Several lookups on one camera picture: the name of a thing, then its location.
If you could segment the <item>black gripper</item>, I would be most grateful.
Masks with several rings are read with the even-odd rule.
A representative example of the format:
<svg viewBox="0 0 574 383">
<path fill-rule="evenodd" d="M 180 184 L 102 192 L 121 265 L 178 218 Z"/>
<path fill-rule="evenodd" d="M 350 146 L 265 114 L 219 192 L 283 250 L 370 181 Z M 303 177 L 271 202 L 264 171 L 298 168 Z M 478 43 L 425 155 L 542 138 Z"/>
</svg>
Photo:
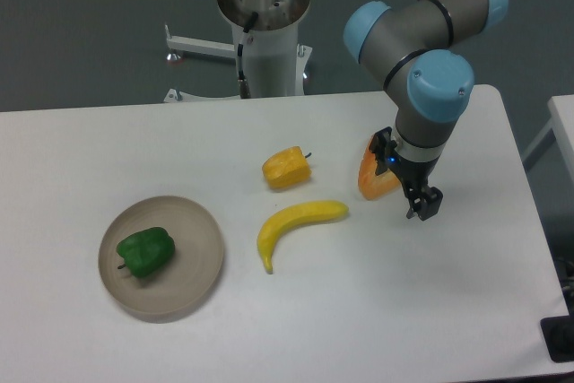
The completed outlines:
<svg viewBox="0 0 574 383">
<path fill-rule="evenodd" d="M 437 187 L 428 186 L 428 177 L 438 160 L 437 147 L 409 144 L 392 127 L 386 127 L 373 135 L 369 152 L 375 158 L 376 176 L 389 171 L 400 180 L 409 204 L 407 219 L 417 216 L 419 211 L 419 219 L 426 221 L 439 212 L 443 193 Z"/>
</svg>

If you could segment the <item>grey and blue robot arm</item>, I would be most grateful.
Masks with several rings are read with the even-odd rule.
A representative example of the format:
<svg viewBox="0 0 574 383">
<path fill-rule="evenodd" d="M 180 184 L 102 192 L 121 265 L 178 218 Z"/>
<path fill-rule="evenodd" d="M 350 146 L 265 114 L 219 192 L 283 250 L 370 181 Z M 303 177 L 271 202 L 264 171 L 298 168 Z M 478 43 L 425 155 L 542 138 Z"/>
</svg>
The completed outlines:
<svg viewBox="0 0 574 383">
<path fill-rule="evenodd" d="M 298 27 L 310 0 L 217 0 L 231 27 L 231 55 L 243 99 L 295 95 Z M 408 216 L 427 220 L 441 205 L 429 177 L 464 113 L 474 71 L 452 52 L 457 42 L 499 23 L 509 0 L 415 0 L 396 11 L 380 1 L 358 8 L 344 27 L 344 45 L 395 103 L 392 126 L 375 134 L 374 173 L 393 173 Z"/>
</svg>

